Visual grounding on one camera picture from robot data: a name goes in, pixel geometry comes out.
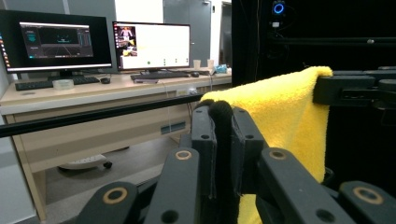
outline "blue light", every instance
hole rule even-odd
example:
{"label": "blue light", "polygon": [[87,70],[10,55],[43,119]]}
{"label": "blue light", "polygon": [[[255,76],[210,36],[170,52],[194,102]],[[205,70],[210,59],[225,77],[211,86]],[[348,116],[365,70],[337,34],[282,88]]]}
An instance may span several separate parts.
{"label": "blue light", "polygon": [[278,3],[274,6],[274,12],[275,14],[280,14],[283,12],[283,10],[285,10],[285,7],[283,6],[283,4]]}

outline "keyboard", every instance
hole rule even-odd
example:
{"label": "keyboard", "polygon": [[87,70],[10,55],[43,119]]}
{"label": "keyboard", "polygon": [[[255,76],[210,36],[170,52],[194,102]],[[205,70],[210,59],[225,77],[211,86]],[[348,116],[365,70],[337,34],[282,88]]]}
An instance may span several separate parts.
{"label": "keyboard", "polygon": [[[73,81],[75,85],[100,82],[100,80],[96,77],[74,77]],[[31,90],[46,89],[46,88],[53,88],[52,81],[15,83],[15,89],[17,91],[31,91]]]}
{"label": "keyboard", "polygon": [[174,77],[189,77],[190,75],[184,72],[167,72],[167,73],[150,73],[147,75],[131,75],[131,79],[163,79],[163,78],[174,78]]}

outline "yellow towel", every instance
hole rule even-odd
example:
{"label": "yellow towel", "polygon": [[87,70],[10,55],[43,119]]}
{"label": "yellow towel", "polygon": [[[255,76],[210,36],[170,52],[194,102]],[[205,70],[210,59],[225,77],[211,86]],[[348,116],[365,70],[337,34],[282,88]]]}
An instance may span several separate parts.
{"label": "yellow towel", "polygon": [[[324,156],[327,105],[312,102],[319,76],[332,76],[326,66],[309,67],[301,72],[271,77],[226,91],[206,93],[201,101],[227,101],[246,109],[270,147],[291,151],[309,173],[321,182],[325,173]],[[239,205],[238,223],[262,223],[255,195],[244,195]]]}

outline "cup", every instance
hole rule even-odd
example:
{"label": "cup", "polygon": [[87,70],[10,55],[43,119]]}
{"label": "cup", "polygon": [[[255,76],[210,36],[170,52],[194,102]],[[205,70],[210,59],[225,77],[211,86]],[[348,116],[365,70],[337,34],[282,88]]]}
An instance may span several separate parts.
{"label": "cup", "polygon": [[194,60],[194,69],[199,70],[201,68],[201,60]]}
{"label": "cup", "polygon": [[214,66],[215,66],[215,60],[208,59],[207,60],[207,68],[213,69]]}

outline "monitor screen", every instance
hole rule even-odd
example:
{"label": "monitor screen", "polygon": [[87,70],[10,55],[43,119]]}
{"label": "monitor screen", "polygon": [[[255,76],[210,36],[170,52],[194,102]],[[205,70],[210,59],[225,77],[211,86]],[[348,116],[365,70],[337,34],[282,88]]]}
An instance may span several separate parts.
{"label": "monitor screen", "polygon": [[104,17],[0,10],[0,43],[9,74],[111,67]]}
{"label": "monitor screen", "polygon": [[190,26],[113,21],[119,71],[189,67]]}

